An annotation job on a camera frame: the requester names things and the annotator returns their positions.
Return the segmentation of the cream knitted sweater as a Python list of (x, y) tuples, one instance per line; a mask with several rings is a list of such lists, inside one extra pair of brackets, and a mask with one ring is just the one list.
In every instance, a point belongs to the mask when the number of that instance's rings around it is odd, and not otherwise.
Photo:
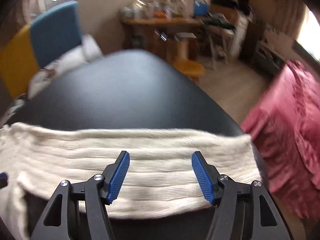
[(251, 137), (224, 137), (194, 129), (83, 129), (56, 131), (24, 123), (1, 128), (1, 218), (16, 239), (27, 239), (26, 192), (49, 199), (64, 179), (86, 181), (130, 155), (111, 218), (162, 218), (208, 207), (191, 166), (200, 151), (234, 181), (260, 179)]

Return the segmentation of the pink bed cover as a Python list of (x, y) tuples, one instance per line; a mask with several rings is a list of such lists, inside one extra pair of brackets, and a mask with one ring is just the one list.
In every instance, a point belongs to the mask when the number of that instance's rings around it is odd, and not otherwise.
[(269, 189), (300, 218), (319, 219), (319, 83), (287, 61), (241, 124), (267, 166)]

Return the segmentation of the blue white patterned cloth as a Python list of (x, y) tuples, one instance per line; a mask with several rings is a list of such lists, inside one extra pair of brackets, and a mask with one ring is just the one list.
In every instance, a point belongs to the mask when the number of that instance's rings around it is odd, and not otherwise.
[(21, 108), (23, 108), (26, 101), (27, 101), (26, 93), (23, 93), (20, 96), (18, 96), (7, 108), (4, 115), (1, 117), (0, 126), (3, 127), (11, 117), (13, 117)]

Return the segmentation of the round wooden stool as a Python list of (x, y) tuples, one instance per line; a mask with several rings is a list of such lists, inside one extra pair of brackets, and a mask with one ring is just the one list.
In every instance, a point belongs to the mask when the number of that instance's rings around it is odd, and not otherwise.
[(189, 40), (185, 38), (177, 42), (177, 55), (172, 65), (195, 84), (199, 83), (200, 78), (205, 73), (205, 68), (202, 64), (189, 59)]

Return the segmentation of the white deer print pillow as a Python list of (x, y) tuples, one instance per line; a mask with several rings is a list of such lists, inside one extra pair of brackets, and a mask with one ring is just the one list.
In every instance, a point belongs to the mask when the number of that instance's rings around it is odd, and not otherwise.
[(102, 57), (102, 55), (102, 51), (93, 36), (84, 35), (81, 45), (62, 54), (32, 77), (28, 86), (28, 100), (31, 100), (48, 87), (54, 79), (84, 64), (88, 64)]

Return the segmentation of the wooden cluttered desk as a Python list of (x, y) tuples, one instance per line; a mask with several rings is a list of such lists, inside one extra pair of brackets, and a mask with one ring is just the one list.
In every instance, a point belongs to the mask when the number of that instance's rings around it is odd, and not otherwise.
[(172, 36), (175, 33), (191, 32), (196, 34), (199, 30), (223, 30), (235, 33), (236, 27), (229, 20), (218, 14), (213, 15), (210, 11), (204, 16), (192, 16), (191, 18), (128, 18), (121, 20), (125, 41), (125, 49), (142, 48), (153, 51), (152, 35), (154, 32), (165, 33)]

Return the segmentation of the blue yellow grey chair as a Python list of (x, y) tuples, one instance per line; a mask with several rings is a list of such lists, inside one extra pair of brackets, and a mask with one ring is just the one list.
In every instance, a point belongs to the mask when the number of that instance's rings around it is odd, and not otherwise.
[(38, 71), (80, 44), (76, 1), (57, 5), (25, 25), (1, 49), (1, 80), (10, 96), (25, 93)]

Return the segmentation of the blue box on desk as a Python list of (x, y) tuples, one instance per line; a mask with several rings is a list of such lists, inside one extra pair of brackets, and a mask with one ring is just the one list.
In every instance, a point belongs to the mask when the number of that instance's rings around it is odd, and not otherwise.
[(206, 2), (195, 1), (194, 16), (204, 16), (209, 11), (209, 5)]

